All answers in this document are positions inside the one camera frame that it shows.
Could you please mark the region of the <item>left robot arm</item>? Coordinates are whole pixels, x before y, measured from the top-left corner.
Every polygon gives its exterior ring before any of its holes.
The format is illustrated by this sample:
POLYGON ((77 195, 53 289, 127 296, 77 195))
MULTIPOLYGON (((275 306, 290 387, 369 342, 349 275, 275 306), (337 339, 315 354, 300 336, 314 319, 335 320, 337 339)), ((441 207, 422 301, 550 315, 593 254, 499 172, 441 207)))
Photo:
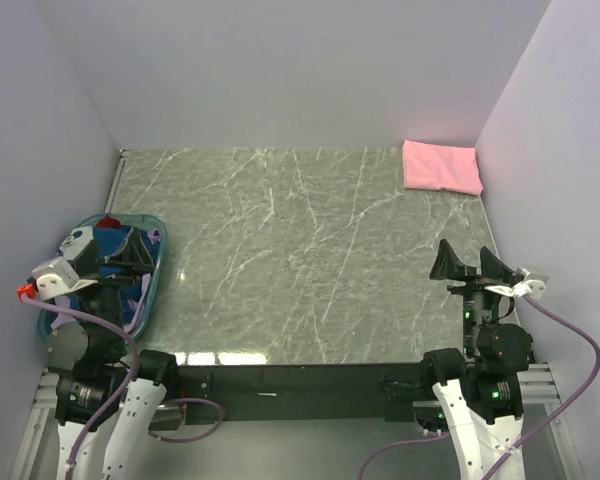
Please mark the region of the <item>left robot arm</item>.
POLYGON ((134 343, 153 303, 164 239, 162 228, 105 217, 73 229, 34 273, 52 317, 60 479, 132 478, 156 410, 181 392, 175 356, 134 343))

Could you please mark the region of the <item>blue t shirt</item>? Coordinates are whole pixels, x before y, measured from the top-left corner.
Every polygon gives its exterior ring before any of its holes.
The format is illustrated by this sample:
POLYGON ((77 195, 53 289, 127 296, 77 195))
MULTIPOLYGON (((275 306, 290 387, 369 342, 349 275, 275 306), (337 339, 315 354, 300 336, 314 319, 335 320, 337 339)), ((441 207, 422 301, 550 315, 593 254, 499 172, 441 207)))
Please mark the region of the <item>blue t shirt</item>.
POLYGON ((57 256, 69 263, 93 240, 98 257, 108 257, 125 266, 102 264, 98 273, 104 277, 132 272, 133 285, 120 290, 124 330, 134 334, 142 328, 148 316, 153 291, 157 285, 166 234, 158 228, 140 228, 123 224, 118 219, 104 216, 95 225, 74 228, 57 250, 57 256))

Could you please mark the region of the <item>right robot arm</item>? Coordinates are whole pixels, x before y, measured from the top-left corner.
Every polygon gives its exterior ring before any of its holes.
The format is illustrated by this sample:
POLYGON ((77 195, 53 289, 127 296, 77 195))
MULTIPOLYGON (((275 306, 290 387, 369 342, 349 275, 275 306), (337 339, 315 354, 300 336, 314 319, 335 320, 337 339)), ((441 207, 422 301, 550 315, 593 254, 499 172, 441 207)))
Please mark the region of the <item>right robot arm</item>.
POLYGON ((533 283, 488 248, 479 266, 469 266, 447 240, 439 243, 429 277, 461 297, 463 344, 424 354, 420 390, 440 403, 462 478, 522 479, 524 460, 514 445, 524 418, 518 375, 529 368, 532 337, 502 322, 500 302, 532 293, 533 283))

